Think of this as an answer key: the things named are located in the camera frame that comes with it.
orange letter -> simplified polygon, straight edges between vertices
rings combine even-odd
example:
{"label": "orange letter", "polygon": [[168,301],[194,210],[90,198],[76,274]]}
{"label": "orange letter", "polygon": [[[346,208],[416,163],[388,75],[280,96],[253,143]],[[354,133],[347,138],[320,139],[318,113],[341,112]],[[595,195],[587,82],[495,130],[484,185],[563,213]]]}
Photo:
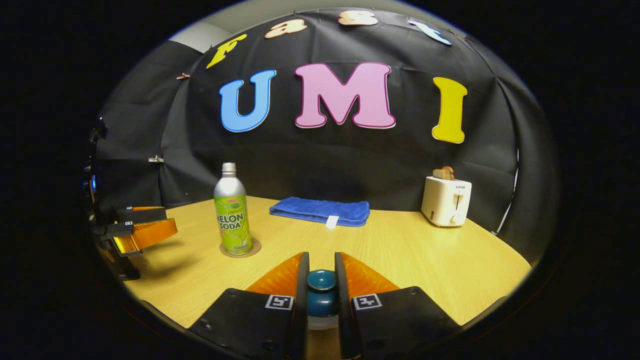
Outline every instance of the orange letter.
{"label": "orange letter", "polygon": [[225,53],[228,53],[229,51],[233,50],[234,47],[236,47],[236,44],[238,43],[238,41],[244,38],[246,38],[246,34],[242,34],[239,37],[229,40],[228,42],[225,42],[224,44],[218,46],[218,52],[213,56],[213,59],[211,59],[211,62],[207,65],[207,69],[221,62],[222,59],[225,58]]}
{"label": "orange letter", "polygon": [[378,20],[370,12],[349,10],[340,13],[338,22],[342,25],[375,25]]}
{"label": "orange letter", "polygon": [[266,33],[264,37],[275,38],[275,37],[279,37],[282,34],[297,33],[306,28],[307,28],[307,25],[305,25],[305,21],[302,19],[289,20],[289,21],[281,22],[276,26],[273,26],[271,28],[271,31]]}

blue letter u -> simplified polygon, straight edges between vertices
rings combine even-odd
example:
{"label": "blue letter u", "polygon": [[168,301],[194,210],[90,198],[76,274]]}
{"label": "blue letter u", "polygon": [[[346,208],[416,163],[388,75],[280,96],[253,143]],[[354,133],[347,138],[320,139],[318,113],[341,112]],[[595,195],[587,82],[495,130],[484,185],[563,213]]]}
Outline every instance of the blue letter u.
{"label": "blue letter u", "polygon": [[249,131],[260,125],[269,113],[271,79],[275,70],[265,70],[254,74],[249,81],[255,84],[255,105],[248,115],[238,114],[238,91],[244,84],[242,80],[231,81],[220,88],[222,96],[220,117],[222,126],[234,133]]}

toaster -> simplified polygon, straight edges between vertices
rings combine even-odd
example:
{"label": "toaster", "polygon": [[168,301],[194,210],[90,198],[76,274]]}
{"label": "toaster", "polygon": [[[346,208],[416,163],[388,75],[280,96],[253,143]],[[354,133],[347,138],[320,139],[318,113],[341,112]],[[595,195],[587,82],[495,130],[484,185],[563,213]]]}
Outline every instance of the toaster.
{"label": "toaster", "polygon": [[461,226],[467,219],[470,199],[470,182],[427,176],[424,181],[422,213],[433,225]]}

black fabric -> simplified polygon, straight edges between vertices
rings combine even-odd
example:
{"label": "black fabric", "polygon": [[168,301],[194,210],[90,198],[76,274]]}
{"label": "black fabric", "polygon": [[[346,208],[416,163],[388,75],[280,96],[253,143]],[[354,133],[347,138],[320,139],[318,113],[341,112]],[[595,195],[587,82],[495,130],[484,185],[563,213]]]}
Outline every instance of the black fabric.
{"label": "black fabric", "polygon": [[106,140],[97,144],[101,206],[161,206],[158,163],[160,141],[169,109],[187,72],[202,54],[166,41],[123,78],[100,111]]}
{"label": "black fabric", "polygon": [[[378,24],[347,27],[337,22],[344,10],[353,8],[312,10],[259,24],[242,32],[246,39],[209,69],[205,67],[217,45],[197,56],[183,45],[163,44],[123,80],[105,106],[110,137],[99,147],[99,156],[162,157],[163,164],[154,164],[157,182],[146,179],[141,186],[153,188],[167,208],[211,199],[221,164],[234,161],[248,195],[366,200],[371,209],[419,211],[424,178],[434,168],[449,165],[457,179],[473,184],[467,216],[488,231],[498,232],[513,198],[499,236],[532,261],[550,234],[540,224],[552,220],[549,207],[557,197],[557,177],[548,174],[554,148],[534,97],[506,64],[471,39],[427,22],[452,42],[448,47],[407,23],[414,19],[379,10],[374,12]],[[308,28],[264,38],[271,26],[292,19],[304,19]],[[157,61],[165,66],[158,67]],[[392,68],[387,88],[395,127],[354,125],[358,101],[342,125],[323,103],[321,111],[328,118],[324,126],[295,125],[302,104],[297,67],[325,63],[344,83],[367,61]],[[186,69],[193,69],[191,78],[175,80]],[[268,69],[277,71],[268,117],[251,131],[227,131],[220,118],[220,88],[242,79],[238,110],[247,114],[255,96],[249,78]],[[136,74],[140,78],[133,81]],[[440,113],[436,76],[467,88],[461,144],[431,135]],[[522,189],[516,189],[514,197],[516,170]],[[129,196],[140,202],[136,206],[155,204],[139,194]]]}

green label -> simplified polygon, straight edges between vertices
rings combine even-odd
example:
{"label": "green label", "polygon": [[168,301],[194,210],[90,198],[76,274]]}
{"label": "green label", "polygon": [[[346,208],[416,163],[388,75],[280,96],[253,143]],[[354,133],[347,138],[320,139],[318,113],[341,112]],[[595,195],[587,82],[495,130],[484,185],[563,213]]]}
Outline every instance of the green label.
{"label": "green label", "polygon": [[246,209],[246,196],[215,196],[216,218],[222,243],[231,254],[251,250],[251,232]]}

